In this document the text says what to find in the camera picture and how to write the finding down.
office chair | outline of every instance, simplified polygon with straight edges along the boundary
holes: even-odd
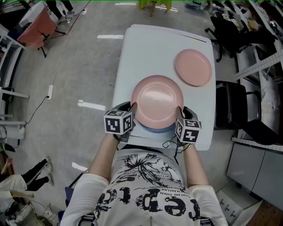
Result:
[[[258,100],[258,119],[248,122],[247,95]],[[272,145],[278,136],[261,121],[261,98],[258,91],[246,92],[243,85],[216,81],[216,129],[243,129],[255,142]]]
[[[65,192],[66,192],[66,200],[65,200],[65,203],[66,203],[66,207],[68,207],[68,205],[69,205],[69,203],[70,203],[70,201],[71,201],[71,198],[72,198],[72,196],[73,196],[74,189],[73,189],[72,187],[74,186],[74,184],[80,179],[80,177],[81,177],[85,172],[86,172],[86,171],[84,171],[83,173],[81,173],[81,174],[70,184],[69,187],[65,187]],[[59,222],[59,224],[61,223],[61,220],[62,220],[62,218],[63,218],[64,212],[65,212],[65,211],[59,211],[58,214],[57,214],[57,215],[58,215],[58,222]],[[83,221],[93,222],[94,219],[95,219],[95,216],[94,216],[93,213],[90,213],[90,214],[88,214],[88,215],[85,215],[85,216],[83,216],[83,217],[81,218],[81,220],[80,220],[78,226],[80,226]]]
[[[222,59],[223,47],[230,53],[230,57],[233,58],[236,53],[241,53],[250,44],[264,44],[269,45],[273,43],[276,36],[272,35],[266,28],[262,27],[258,31],[249,31],[248,27],[241,20],[243,29],[239,32],[236,25],[223,19],[222,15],[216,13],[217,17],[211,16],[211,21],[215,27],[215,31],[210,28],[206,28],[205,32],[211,32],[216,39],[211,39],[211,42],[219,44],[219,58],[216,62],[220,62]]]

pink plate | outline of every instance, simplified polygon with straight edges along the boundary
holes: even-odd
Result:
[[[175,68],[185,82],[196,87],[207,84],[212,74],[209,60],[194,49],[179,52],[175,59]]]
[[[143,125],[161,129],[176,121],[176,107],[183,109],[184,99],[179,86],[170,78],[153,75],[135,87],[131,104],[137,102],[137,120]]]

white t-shirt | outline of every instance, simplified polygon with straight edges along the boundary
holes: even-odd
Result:
[[[137,149],[117,152],[110,183],[83,175],[60,225],[77,226],[89,213],[99,226],[227,225],[211,186],[186,188],[174,161]]]
[[[0,199],[12,198],[10,191],[24,192],[27,184],[19,174],[11,175],[0,182]]]

blue plate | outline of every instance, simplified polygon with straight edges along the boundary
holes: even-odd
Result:
[[[163,133],[163,132],[168,132],[170,130],[173,130],[175,129],[175,124],[172,124],[166,128],[162,128],[162,129],[152,129],[152,128],[149,128],[143,124],[141,124],[143,126],[143,128],[145,128],[146,130],[150,131],[150,132],[154,132],[154,133]]]

black pants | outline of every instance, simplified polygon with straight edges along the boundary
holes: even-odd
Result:
[[[68,11],[73,10],[73,7],[70,3],[70,1],[63,1],[61,0],[61,2],[65,5],[65,7],[67,8]],[[49,9],[58,17],[58,19],[60,19],[62,17],[61,12],[59,11],[59,9],[56,7],[56,1],[46,1]]]
[[[43,177],[38,180],[36,179],[47,164],[47,160],[43,159],[34,168],[22,175],[24,181],[27,184],[27,191],[35,192],[39,190],[45,183],[49,182],[48,177]]]

